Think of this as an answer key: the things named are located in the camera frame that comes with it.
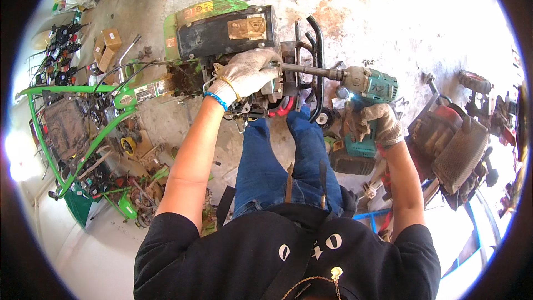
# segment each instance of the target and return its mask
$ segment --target work glove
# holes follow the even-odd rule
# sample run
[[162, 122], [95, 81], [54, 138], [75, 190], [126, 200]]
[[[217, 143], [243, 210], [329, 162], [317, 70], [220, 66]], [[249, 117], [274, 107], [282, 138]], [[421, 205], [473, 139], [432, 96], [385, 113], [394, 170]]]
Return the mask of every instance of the work glove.
[[271, 61], [281, 62], [281, 57], [272, 50], [254, 49], [235, 55], [226, 66], [216, 63], [217, 79], [205, 95], [227, 110], [235, 100], [250, 96], [278, 76], [278, 68], [268, 68]]
[[363, 108], [358, 114], [358, 117], [354, 123], [354, 134], [359, 142], [363, 140], [365, 135], [370, 134], [370, 125], [368, 122], [376, 119], [376, 143], [381, 144], [383, 148], [387, 149], [403, 140], [401, 123], [396, 119], [396, 114], [390, 105], [378, 103]]

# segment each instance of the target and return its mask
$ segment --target blue beaded bracelet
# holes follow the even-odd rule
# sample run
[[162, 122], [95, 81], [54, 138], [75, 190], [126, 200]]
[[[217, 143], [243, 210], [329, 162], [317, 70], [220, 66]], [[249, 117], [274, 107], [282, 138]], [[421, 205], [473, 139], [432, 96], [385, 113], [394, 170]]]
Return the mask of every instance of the blue beaded bracelet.
[[226, 105], [226, 103], [220, 97], [218, 97], [217, 95], [211, 93], [210, 91], [207, 91], [207, 92], [205, 92], [205, 94], [203, 96], [210, 96], [210, 97], [214, 98], [224, 108], [224, 111], [228, 111], [228, 106]]

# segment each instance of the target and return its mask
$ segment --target white cotton glove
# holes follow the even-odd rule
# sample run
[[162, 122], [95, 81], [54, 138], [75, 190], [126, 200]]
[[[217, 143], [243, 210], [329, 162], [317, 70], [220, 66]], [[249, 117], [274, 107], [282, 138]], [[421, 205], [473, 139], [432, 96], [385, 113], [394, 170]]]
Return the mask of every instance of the white cotton glove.
[[403, 140], [402, 126], [391, 106], [386, 103], [374, 104], [370, 107], [363, 108], [359, 113], [359, 120], [356, 123], [356, 138], [359, 142], [365, 135], [370, 134], [369, 121], [377, 119], [376, 143], [383, 148], [388, 148]]
[[226, 66], [217, 70], [217, 76], [229, 83], [217, 78], [206, 95], [215, 97], [227, 109], [237, 99], [237, 94], [239, 97], [250, 96], [278, 76], [278, 68], [266, 68], [271, 61], [281, 62], [281, 57], [268, 49], [254, 49], [235, 55]]

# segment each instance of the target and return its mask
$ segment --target blue jeans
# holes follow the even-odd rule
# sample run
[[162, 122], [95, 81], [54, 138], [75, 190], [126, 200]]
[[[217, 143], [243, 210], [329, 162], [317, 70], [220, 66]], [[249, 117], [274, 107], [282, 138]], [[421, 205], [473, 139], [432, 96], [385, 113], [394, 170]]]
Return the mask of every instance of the blue jeans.
[[[308, 107], [287, 115], [287, 125], [296, 143], [291, 203], [320, 208], [323, 190], [319, 162], [322, 159], [327, 165], [328, 202], [332, 211], [340, 215], [343, 212], [341, 189], [328, 161], [322, 130], [316, 123], [309, 123], [309, 117]], [[233, 218], [284, 203], [287, 177], [287, 171], [272, 151], [267, 121], [261, 118], [251, 122], [244, 132]]]

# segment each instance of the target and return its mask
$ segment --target gold bangle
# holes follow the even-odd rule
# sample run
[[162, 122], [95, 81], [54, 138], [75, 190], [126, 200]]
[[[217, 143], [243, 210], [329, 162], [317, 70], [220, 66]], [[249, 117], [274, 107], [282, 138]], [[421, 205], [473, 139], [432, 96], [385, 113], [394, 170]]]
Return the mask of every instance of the gold bangle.
[[237, 102], [239, 102], [241, 100], [241, 97], [239, 96], [239, 93], [237, 93], [237, 91], [235, 90], [235, 88], [233, 88], [233, 85], [228, 81], [228, 79], [226, 79], [225, 77], [217, 77], [217, 79], [220, 79], [222, 80], [223, 82], [227, 83], [228, 85], [230, 85], [231, 89], [233, 90], [233, 92], [235, 93], [236, 97], [237, 97]]

